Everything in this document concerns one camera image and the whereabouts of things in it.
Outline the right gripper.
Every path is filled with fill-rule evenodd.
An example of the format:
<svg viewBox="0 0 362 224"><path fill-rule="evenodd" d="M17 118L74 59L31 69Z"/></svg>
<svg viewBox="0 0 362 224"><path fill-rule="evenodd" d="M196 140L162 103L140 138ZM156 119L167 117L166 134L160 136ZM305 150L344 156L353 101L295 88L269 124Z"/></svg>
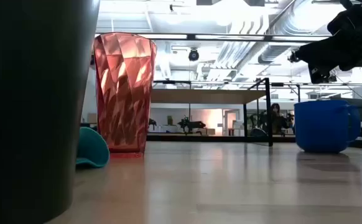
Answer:
<svg viewBox="0 0 362 224"><path fill-rule="evenodd" d="M340 30L327 39L300 46L295 59L308 63L312 83L335 82L333 69L362 68L362 34Z"/></svg>

